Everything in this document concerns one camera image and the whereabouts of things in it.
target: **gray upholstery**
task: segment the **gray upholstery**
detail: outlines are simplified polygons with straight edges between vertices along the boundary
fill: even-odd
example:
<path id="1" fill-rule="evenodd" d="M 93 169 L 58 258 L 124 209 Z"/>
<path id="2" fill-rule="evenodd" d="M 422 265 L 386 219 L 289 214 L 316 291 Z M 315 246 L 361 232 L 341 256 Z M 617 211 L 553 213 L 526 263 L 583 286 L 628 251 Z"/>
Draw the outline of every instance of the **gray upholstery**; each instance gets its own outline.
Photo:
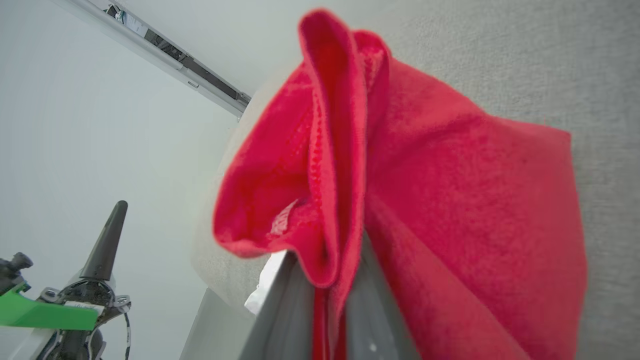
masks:
<path id="1" fill-rule="evenodd" d="M 577 358 L 639 359 L 640 2 L 401 1 L 351 25 L 492 114 L 573 134 L 589 259 Z"/>

